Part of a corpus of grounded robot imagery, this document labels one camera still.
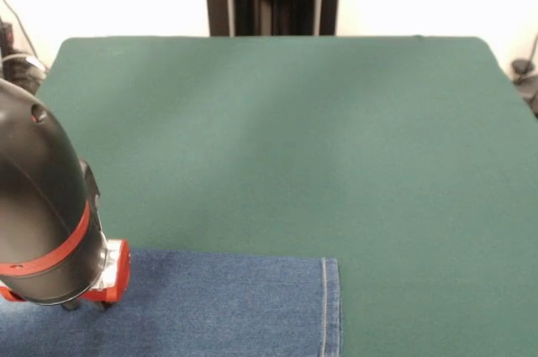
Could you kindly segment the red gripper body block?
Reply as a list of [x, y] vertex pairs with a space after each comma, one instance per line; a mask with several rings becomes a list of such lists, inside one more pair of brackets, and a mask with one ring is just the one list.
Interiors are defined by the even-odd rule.
[[125, 239], [1, 241], [1, 298], [9, 302], [115, 303], [129, 276]]

